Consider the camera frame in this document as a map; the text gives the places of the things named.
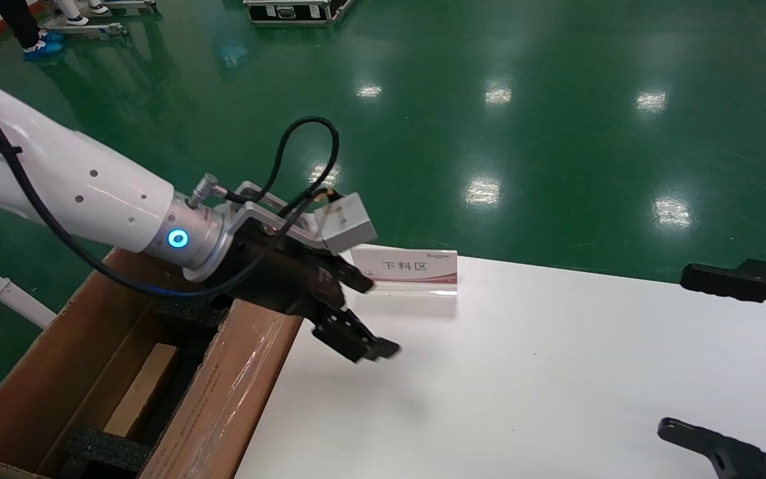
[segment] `person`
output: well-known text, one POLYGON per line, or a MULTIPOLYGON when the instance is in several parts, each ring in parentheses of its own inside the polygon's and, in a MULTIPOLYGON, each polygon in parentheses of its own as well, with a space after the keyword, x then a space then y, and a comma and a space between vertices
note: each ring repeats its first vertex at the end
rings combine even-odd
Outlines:
MULTIPOLYGON (((105 13, 108 8, 100 3, 100 0, 90 2, 90 9, 94 13, 105 13)), ((61 0, 61 10, 67 18, 69 25, 85 25, 88 19, 79 15, 78 9, 72 0, 61 0)), ((47 31, 37 25, 37 20, 31 15, 25 0, 0 0, 0 15, 8 27, 13 31, 13 36, 22 46, 22 58, 26 61, 39 60, 50 57, 64 49, 64 36, 54 31, 47 31)))

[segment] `white pipe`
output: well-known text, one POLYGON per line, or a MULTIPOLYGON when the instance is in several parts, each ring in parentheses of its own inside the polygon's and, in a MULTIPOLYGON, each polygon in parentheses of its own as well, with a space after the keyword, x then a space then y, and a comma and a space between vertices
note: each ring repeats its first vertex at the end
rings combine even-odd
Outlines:
POLYGON ((0 302, 43 329, 46 329, 52 319, 55 319, 55 313, 51 309, 19 289, 19 286, 13 284, 10 279, 1 276, 0 302))

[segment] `sign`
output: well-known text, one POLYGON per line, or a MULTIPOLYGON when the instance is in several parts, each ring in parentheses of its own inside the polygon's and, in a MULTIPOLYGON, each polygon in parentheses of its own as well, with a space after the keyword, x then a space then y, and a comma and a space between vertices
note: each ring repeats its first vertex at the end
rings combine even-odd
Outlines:
POLYGON ((395 249, 360 246, 350 250, 353 264, 375 281, 457 284, 457 252, 450 249, 395 249))

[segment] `wooden block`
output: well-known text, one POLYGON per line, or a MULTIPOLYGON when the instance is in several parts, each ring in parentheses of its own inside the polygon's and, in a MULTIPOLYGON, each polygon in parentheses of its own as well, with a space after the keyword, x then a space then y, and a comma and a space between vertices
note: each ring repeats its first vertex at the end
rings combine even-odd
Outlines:
POLYGON ((176 346, 161 343, 152 348, 149 357, 146 357, 144 361, 144 366, 140 367, 140 373, 104 427, 104 432, 121 437, 129 437, 134 432, 139 420, 145 415, 147 405, 159 389, 162 379, 170 370, 177 351, 179 348, 176 346))

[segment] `black pants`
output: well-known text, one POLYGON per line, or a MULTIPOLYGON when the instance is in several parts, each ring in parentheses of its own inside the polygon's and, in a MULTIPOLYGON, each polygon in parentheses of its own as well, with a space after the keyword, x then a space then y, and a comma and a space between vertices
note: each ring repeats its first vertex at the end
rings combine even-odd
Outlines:
POLYGON ((31 48, 37 43, 40 28, 37 26, 36 19, 31 16, 25 0, 0 0, 0 15, 13 30, 13 36, 22 48, 31 48))

